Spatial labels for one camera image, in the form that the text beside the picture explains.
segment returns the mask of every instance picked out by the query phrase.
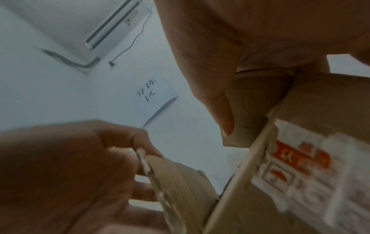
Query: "cardboard box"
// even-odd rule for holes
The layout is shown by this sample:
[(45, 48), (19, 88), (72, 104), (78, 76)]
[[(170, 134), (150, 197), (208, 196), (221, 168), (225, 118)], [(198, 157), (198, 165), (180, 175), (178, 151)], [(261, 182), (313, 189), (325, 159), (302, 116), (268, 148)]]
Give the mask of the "cardboard box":
[[(172, 207), (183, 224), (177, 230), (189, 234), (370, 233), (370, 79), (278, 71), (274, 80), (274, 73), (248, 76), (258, 79), (254, 80), (258, 89), (248, 86), (249, 81), (236, 80), (246, 85), (229, 90), (234, 95), (231, 102), (241, 101), (231, 105), (242, 139), (224, 140), (238, 146), (253, 143), (220, 199), (204, 175), (192, 169), (173, 174), (167, 170), (172, 162), (147, 159), (152, 183), (161, 185), (157, 194), (165, 194), (161, 203)], [(261, 91), (264, 83), (268, 88)], [(245, 118), (245, 123), (240, 110), (243, 101), (261, 101), (245, 107), (254, 116)], [(260, 131), (262, 122), (254, 121), (255, 116), (263, 118), (268, 112)]]

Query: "paper sign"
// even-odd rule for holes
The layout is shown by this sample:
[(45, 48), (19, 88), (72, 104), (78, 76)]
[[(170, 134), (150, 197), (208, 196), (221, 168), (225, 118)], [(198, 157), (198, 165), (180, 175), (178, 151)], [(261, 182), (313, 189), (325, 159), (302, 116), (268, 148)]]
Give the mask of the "paper sign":
[(141, 127), (148, 124), (178, 97), (161, 76), (151, 76), (131, 93), (132, 106)]

